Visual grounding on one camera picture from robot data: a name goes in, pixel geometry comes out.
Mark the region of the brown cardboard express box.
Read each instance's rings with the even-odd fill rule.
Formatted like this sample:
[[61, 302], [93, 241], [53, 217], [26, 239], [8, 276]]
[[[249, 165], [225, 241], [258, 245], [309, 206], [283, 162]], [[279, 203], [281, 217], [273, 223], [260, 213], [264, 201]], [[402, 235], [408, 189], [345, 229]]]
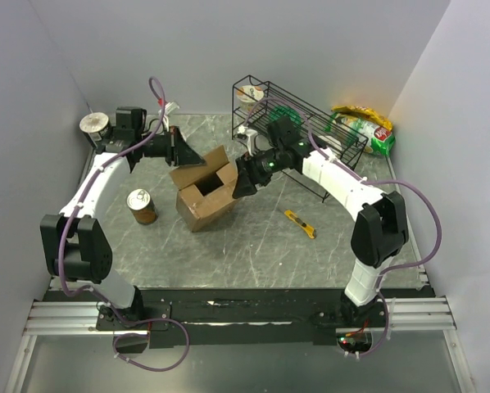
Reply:
[[203, 158], [204, 165], [178, 167], [170, 172], [178, 189], [176, 210], [192, 233], [200, 232], [238, 203], [233, 198], [238, 172], [225, 148], [220, 145]]

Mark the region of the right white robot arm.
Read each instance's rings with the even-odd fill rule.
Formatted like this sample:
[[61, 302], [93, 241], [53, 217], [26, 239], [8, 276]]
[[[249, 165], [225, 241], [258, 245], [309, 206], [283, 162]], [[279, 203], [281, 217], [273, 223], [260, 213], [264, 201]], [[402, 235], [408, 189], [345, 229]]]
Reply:
[[269, 184], [273, 174], [294, 169], [341, 204], [354, 221], [351, 249], [356, 259], [340, 310], [346, 324], [359, 326], [370, 315], [384, 269], [409, 240], [404, 198], [367, 184], [323, 139], [312, 132], [303, 137], [287, 115], [270, 122], [267, 132], [271, 148], [262, 151], [256, 145], [258, 132], [239, 126], [237, 135], [246, 141], [247, 152], [235, 161], [233, 197], [252, 196]]

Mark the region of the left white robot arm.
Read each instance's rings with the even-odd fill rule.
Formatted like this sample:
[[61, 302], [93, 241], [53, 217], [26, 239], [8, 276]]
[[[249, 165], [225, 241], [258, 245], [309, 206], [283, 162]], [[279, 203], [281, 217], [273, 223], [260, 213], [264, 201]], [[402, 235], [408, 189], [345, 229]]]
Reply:
[[162, 158], [175, 167], [206, 163], [170, 125], [168, 116], [178, 107], [166, 103], [154, 120], [135, 106], [117, 108], [114, 119], [102, 112], [86, 115], [79, 128], [95, 149], [92, 167], [60, 212], [45, 215], [40, 223], [48, 272], [60, 279], [64, 293], [91, 293], [102, 302], [103, 318], [115, 318], [128, 329], [145, 319], [143, 297], [113, 269], [101, 222], [119, 186], [142, 158]]

